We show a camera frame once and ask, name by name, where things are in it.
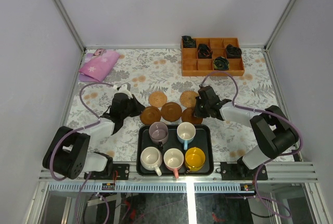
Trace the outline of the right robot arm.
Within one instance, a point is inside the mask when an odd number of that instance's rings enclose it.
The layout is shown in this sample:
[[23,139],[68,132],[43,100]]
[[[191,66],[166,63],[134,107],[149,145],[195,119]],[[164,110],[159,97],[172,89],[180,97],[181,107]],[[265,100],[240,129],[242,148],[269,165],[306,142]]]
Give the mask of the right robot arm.
[[242,179],[250,179],[261,164],[275,159],[299,140],[298,133],[278,106],[259,110],[236,105],[230,99],[221,100],[209,85],[201,85],[198,94],[195,117],[232,121],[252,129],[257,146],[240,157],[234,169]]

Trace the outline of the dark brown wooden coaster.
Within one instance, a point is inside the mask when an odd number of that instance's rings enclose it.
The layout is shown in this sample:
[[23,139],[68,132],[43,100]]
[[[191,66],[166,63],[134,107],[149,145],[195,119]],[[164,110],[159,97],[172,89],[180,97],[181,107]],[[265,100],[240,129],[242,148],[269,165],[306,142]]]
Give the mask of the dark brown wooden coaster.
[[182,116],[182,108],[175,102],[166,103],[161,108],[161,116],[169,122],[178,121]]
[[202,124],[203,122],[203,118],[198,118],[194,116],[194,108],[186,108],[183,112],[182,112],[182,122],[190,122],[193,125],[199,125]]
[[161,111],[154,106],[148,106],[141,113],[140,120],[144,125],[151,125],[154,122],[159,122],[161,120]]

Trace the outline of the purple mug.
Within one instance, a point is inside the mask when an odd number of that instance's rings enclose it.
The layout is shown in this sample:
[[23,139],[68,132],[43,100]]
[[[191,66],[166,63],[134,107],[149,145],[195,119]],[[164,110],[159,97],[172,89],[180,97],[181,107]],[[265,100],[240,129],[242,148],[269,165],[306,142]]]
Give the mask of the purple mug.
[[168,126],[163,122],[154,122],[149,127],[149,136],[153,144],[157,145],[159,150],[163,150],[164,144],[168,141]]

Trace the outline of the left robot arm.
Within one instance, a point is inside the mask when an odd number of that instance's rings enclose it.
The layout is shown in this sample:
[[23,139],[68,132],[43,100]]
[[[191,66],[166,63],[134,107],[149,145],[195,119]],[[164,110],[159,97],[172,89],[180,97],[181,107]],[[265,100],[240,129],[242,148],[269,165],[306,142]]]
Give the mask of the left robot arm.
[[145,106],[132,94],[117,92],[111,105],[95,123],[78,129],[61,126],[43,158],[42,165],[53,173],[55,180],[75,179],[83,172],[95,171],[102,179],[113,176],[114,167],[109,158],[101,153],[88,154],[89,142],[105,139],[117,133],[127,117],[139,116]]

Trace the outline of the pink mug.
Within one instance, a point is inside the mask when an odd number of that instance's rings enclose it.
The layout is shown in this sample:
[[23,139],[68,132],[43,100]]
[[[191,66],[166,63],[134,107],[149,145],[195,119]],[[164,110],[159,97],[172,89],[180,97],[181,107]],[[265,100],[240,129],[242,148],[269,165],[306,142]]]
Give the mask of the pink mug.
[[163,161],[168,170],[172,171],[176,179],[179,178],[179,170],[184,163],[182,151],[176,148],[168,149],[163,156]]

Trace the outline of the pink folded cloth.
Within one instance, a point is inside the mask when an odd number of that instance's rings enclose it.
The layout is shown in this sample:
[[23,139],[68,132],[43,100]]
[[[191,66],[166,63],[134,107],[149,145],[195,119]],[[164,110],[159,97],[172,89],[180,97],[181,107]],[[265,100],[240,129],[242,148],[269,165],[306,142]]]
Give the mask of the pink folded cloth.
[[86,55],[88,61],[79,70],[81,82],[103,82],[112,71],[120,54],[116,51],[97,49]]

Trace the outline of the blue mug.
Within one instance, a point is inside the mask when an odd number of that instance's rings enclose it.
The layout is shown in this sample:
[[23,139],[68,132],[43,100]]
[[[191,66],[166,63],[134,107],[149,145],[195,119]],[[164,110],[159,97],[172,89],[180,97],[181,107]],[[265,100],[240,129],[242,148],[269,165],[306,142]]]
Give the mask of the blue mug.
[[183,145],[183,149],[188,149],[189,143],[191,143],[196,135],[196,128],[190,122],[182,122],[176,129],[177,139]]

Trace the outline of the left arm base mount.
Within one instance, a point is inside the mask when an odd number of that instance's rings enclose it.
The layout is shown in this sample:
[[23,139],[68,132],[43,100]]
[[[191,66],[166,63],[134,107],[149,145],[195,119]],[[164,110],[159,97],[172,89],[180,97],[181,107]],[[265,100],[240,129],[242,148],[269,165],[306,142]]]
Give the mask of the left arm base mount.
[[129,164],[112,164],[104,171],[91,172],[90,180],[128,180],[130,173]]

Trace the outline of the cream white mug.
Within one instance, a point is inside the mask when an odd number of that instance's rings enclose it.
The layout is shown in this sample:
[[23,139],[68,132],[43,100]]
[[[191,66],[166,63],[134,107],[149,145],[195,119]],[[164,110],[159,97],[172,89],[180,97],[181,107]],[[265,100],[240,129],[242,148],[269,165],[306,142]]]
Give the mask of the cream white mug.
[[145,148],[140,155],[141,165],[149,171],[154,171],[157,176],[162,176],[160,166],[162,165],[162,154],[155,147]]

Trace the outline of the woven rattan coaster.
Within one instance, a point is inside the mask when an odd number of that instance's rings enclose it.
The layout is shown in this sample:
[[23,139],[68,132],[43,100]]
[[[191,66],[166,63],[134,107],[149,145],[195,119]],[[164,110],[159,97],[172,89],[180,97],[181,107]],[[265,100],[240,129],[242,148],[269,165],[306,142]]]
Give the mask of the woven rattan coaster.
[[151,93],[148,99],[150,105],[157,108],[160,108],[166,104],[167,100],[167,96],[161,91],[155,91]]
[[180,103],[186,107],[186,108],[192,108],[196,105],[196,97],[198,97],[199,94],[195,91],[184,91],[180,95]]

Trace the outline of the rolled dark sock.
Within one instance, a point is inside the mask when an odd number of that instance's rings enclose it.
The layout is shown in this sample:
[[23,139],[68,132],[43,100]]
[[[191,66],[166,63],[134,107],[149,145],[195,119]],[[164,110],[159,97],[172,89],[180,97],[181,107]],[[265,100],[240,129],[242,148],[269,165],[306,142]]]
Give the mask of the rolled dark sock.
[[229,61],[219,56],[213,60],[213,68],[214,70],[227,71],[229,70]]
[[196,40],[191,36],[182,36],[183,48],[197,48]]
[[239,47],[235,47],[231,44],[228,44],[225,50],[227,58],[229,59],[241,58],[242,50]]
[[198,55],[199,59],[211,59],[212,54],[213,54],[213,51],[207,44],[200,43],[198,45],[197,55]]

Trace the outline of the yellow mug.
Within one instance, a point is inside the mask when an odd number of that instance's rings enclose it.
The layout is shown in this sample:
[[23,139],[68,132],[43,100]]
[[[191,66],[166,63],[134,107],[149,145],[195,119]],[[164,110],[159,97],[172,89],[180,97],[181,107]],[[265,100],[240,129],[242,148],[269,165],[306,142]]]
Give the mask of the yellow mug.
[[206,162],[206,155],[198,147],[192,147],[185,153],[186,173],[199,171]]

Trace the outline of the orange compartment organizer box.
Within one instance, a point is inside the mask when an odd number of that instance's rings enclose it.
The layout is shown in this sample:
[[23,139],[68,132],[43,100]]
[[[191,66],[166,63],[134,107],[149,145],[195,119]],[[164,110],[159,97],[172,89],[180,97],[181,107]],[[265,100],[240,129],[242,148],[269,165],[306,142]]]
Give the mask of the orange compartment organizer box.
[[219,56],[226,58],[229,61],[228,72],[232,76],[243,76],[245,73],[244,62],[241,58],[229,59],[226,56],[226,46],[231,44],[239,47],[237,38],[193,38],[196,40],[197,47],[200,43],[207,44],[213,51],[211,59],[199,59],[197,55],[197,48],[183,48],[181,40],[181,53],[182,53],[182,75],[183,76],[196,76],[204,77],[214,70],[213,60]]

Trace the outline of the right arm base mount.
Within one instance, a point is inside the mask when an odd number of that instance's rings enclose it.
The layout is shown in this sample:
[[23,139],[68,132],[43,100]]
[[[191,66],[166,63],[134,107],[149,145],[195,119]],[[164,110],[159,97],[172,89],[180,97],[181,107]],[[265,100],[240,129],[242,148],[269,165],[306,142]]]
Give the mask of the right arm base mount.
[[248,170],[246,168],[239,170],[237,163],[220,162],[222,180],[226,181],[245,181],[255,179],[257,168]]

